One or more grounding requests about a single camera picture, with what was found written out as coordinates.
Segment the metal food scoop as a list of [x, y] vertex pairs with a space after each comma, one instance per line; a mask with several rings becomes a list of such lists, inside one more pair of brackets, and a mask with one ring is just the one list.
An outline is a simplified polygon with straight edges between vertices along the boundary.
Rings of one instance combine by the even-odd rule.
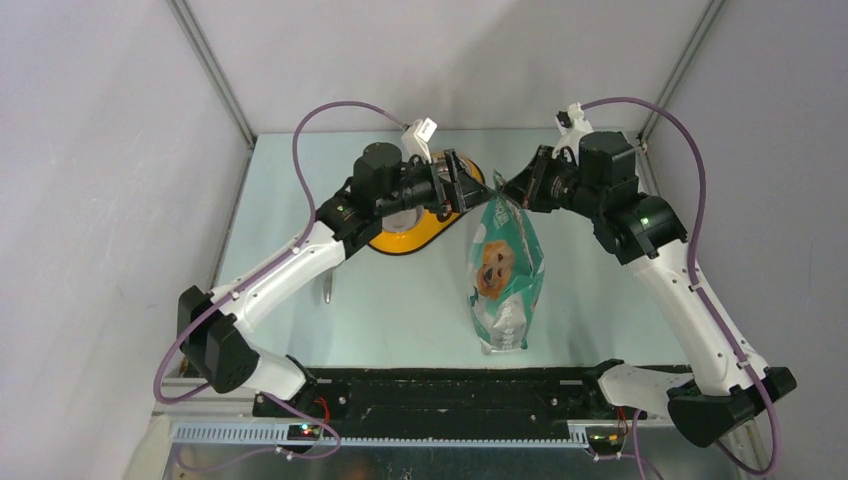
[[333, 286], [334, 286], [334, 268], [331, 268], [325, 272], [323, 287], [322, 287], [322, 296], [325, 304], [330, 304], [332, 302], [333, 296]]

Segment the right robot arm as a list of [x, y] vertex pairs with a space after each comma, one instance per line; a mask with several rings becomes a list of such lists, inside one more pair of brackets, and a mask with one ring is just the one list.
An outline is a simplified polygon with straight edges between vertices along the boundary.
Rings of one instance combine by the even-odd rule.
[[652, 294], [691, 369], [689, 374], [605, 361], [587, 375], [585, 411], [606, 418], [621, 407], [670, 419], [690, 443], [716, 444], [797, 386], [786, 367], [771, 367], [724, 310], [702, 295], [711, 288], [687, 263], [687, 232], [662, 198], [640, 191], [636, 150], [620, 132], [602, 131], [555, 150], [541, 145], [530, 163], [500, 186], [533, 212], [564, 209], [589, 219], [593, 234]]

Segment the green pet food bag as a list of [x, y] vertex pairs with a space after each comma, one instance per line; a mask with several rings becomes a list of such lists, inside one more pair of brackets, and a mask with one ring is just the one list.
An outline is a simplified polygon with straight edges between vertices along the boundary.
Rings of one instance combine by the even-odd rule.
[[483, 208], [467, 263], [468, 307], [485, 355], [528, 348], [545, 275], [531, 220], [506, 196], [503, 177], [496, 174], [494, 181], [496, 193]]

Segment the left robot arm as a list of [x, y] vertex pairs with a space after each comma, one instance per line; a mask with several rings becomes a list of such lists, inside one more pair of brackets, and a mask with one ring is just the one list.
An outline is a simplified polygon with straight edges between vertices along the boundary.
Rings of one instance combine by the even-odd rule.
[[218, 394], [241, 387], [265, 392], [292, 416], [316, 403], [310, 372], [290, 355], [254, 346], [249, 337], [278, 305], [308, 282], [367, 246], [384, 218], [422, 208], [463, 214], [490, 200], [493, 189], [464, 168], [453, 150], [441, 163], [404, 159], [390, 143], [366, 146], [343, 187], [310, 216], [304, 231], [235, 281], [178, 298], [177, 346]]

